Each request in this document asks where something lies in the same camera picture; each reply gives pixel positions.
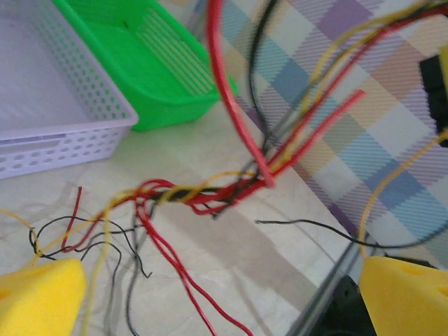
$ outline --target white plastic basket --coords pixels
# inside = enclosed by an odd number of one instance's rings
[[[0,179],[108,158],[137,121],[51,0],[0,0]]]

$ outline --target white table surface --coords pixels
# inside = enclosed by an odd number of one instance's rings
[[[248,123],[259,136],[255,126]],[[0,207],[14,211],[39,229],[53,218],[71,215],[78,186],[83,187],[78,215],[89,218],[117,192],[134,188],[145,179],[200,183],[218,172],[240,169],[248,158],[218,104],[195,123],[131,133],[109,160],[2,180]],[[122,206],[113,212],[112,219],[129,228],[131,215],[131,206]],[[4,274],[19,269],[33,253],[28,231],[13,218],[3,214],[0,218],[0,273]],[[196,216],[182,204],[168,204],[156,211],[153,223],[177,250],[193,278],[224,310],[255,335],[270,336],[286,334],[348,245],[336,234],[308,224],[254,223],[255,219],[293,218],[312,219],[344,230],[292,169],[277,181],[275,189],[257,192],[217,221]],[[54,224],[45,231],[41,243],[63,234],[67,224],[68,220]],[[69,243],[79,238],[79,234],[74,235]],[[132,261],[125,240],[114,237],[113,242],[125,256],[118,273],[113,330],[114,335],[131,335],[125,323],[123,298]],[[98,255],[99,250],[86,258],[87,273]],[[148,280],[140,276],[134,291],[132,318],[140,335],[208,335],[175,271],[150,241],[144,244],[141,257],[153,275]],[[104,310],[116,260],[116,252],[111,249],[98,283],[90,335],[104,334]],[[219,335],[242,335],[205,300],[199,298],[199,303]]]

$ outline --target plastic basket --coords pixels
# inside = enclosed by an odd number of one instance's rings
[[[51,0],[0,0],[0,179],[107,158],[138,116]]]
[[[157,1],[53,2],[139,114],[134,130],[194,121],[220,99],[207,51]]]

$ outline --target yellow sponge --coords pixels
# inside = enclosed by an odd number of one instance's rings
[[[448,272],[370,257],[360,291],[378,336],[448,333]]]
[[[0,335],[68,336],[87,280],[77,259],[0,276]]]

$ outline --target green plastic basket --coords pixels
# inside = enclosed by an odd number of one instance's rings
[[[53,2],[139,114],[133,130],[194,121],[220,99],[206,49],[157,1]]]

